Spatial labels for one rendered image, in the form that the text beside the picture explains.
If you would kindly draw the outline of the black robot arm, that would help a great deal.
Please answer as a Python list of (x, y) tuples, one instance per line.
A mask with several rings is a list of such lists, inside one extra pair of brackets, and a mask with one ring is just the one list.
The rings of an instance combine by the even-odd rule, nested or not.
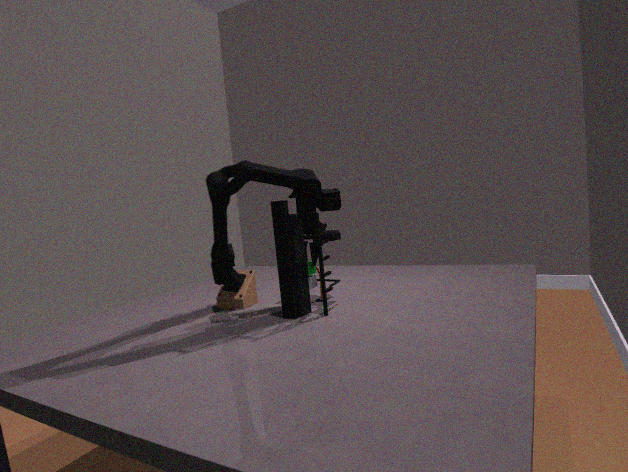
[(223, 291), (237, 293), (246, 277), (233, 269), (235, 255), (232, 244), (227, 241), (226, 209), (230, 196), (249, 181), (291, 188), (293, 192), (288, 197), (296, 198), (297, 213), (316, 212), (316, 208), (320, 211), (341, 208), (339, 189), (322, 190), (319, 179), (310, 169), (286, 170), (243, 160), (210, 173), (206, 182), (212, 205), (214, 237), (211, 270), (214, 284), (223, 284)]

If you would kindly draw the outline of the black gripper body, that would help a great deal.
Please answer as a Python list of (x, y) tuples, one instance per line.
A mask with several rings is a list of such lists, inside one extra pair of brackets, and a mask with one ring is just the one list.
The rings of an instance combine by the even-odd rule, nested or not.
[[(316, 212), (302, 213), (302, 218), (315, 217), (314, 213)], [(304, 234), (306, 234), (306, 236), (304, 236), (304, 240), (313, 239), (313, 243), (317, 242), (315, 221), (302, 221), (302, 222), (303, 222), (303, 232)], [(341, 239), (341, 234), (338, 230), (321, 231), (320, 234), (321, 234), (321, 241), (325, 239), (328, 239), (328, 241), (335, 241), (335, 240)]]

